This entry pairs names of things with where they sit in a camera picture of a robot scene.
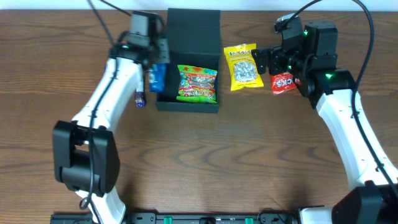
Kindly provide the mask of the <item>yellow Hacks candy bag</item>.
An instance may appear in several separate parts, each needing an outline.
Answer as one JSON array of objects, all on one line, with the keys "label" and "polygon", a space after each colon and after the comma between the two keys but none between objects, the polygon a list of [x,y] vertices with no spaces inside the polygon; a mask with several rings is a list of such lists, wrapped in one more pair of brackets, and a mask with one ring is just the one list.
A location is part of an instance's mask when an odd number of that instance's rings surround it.
[{"label": "yellow Hacks candy bag", "polygon": [[251,43],[223,49],[231,75],[231,91],[264,86],[252,56],[252,50],[255,50],[256,47],[256,43]]}]

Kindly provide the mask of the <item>blue Oreo cookie pack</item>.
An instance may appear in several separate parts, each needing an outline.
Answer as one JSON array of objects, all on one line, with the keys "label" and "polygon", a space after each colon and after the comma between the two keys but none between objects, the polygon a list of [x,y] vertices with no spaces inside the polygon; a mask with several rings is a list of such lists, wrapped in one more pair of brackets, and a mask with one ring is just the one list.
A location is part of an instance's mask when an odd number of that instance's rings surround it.
[{"label": "blue Oreo cookie pack", "polygon": [[166,64],[153,64],[152,68],[148,70],[149,74],[149,90],[151,92],[163,92],[165,86],[165,72]]}]

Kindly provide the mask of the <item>red Hacks candy bag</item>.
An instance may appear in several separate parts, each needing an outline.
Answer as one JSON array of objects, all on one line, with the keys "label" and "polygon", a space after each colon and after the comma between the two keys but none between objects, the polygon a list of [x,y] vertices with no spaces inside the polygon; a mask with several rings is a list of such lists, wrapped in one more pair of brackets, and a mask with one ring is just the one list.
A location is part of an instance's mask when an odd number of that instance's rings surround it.
[{"label": "red Hacks candy bag", "polygon": [[271,75],[271,89],[274,95],[296,89],[293,75],[289,72]]}]

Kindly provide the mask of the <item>green Haribo candy bag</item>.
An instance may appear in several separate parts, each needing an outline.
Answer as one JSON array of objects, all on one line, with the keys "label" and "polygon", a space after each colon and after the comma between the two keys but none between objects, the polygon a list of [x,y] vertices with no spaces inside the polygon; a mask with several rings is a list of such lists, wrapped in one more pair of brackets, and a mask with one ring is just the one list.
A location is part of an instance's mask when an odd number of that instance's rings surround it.
[{"label": "green Haribo candy bag", "polygon": [[177,65],[180,84],[176,99],[186,103],[216,104],[215,80],[218,72],[209,68]]}]

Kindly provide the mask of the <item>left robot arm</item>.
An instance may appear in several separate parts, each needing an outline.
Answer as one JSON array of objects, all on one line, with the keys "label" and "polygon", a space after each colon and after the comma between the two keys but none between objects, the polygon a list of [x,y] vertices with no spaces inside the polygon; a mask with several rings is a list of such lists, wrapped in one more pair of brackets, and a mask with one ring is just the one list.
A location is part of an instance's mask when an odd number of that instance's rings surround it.
[{"label": "left robot arm", "polygon": [[162,18],[134,11],[130,29],[111,44],[104,74],[71,121],[58,121],[52,147],[56,181],[75,192],[84,214],[53,214],[51,223],[128,223],[116,182],[120,160],[114,132],[146,71],[170,62]]}]

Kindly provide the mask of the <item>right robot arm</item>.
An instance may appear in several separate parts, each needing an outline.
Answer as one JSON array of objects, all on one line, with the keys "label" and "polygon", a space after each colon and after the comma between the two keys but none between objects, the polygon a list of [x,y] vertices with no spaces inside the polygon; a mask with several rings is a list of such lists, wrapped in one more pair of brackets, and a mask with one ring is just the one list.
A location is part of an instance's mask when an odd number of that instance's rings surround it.
[{"label": "right robot arm", "polygon": [[331,22],[278,18],[282,43],[252,51],[259,73],[288,72],[327,125],[345,167],[349,193],[332,207],[298,210],[295,223],[396,223],[397,168],[364,113],[352,74],[336,66],[338,31]]}]

